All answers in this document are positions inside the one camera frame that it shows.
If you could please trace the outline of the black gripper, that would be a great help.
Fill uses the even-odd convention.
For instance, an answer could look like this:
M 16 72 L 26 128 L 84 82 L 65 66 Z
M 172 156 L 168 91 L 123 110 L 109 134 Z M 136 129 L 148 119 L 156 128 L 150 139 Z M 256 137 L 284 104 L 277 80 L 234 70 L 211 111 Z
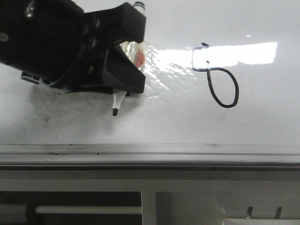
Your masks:
M 25 81 L 73 92 L 108 93 L 91 87 L 99 75 L 91 59 L 92 32 L 110 10 L 84 12 L 71 0 L 3 0 L 0 3 L 0 61 Z

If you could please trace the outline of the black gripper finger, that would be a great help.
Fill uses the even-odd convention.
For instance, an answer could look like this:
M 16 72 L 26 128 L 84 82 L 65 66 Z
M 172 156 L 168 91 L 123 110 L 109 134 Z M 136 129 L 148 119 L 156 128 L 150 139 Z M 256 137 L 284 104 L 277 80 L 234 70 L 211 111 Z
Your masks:
M 120 46 L 105 52 L 94 75 L 87 75 L 78 92 L 112 94 L 113 90 L 142 94 L 145 75 L 129 60 Z
M 111 9 L 84 13 L 81 27 L 82 54 L 123 54 L 124 44 L 144 41 L 146 16 L 125 2 Z

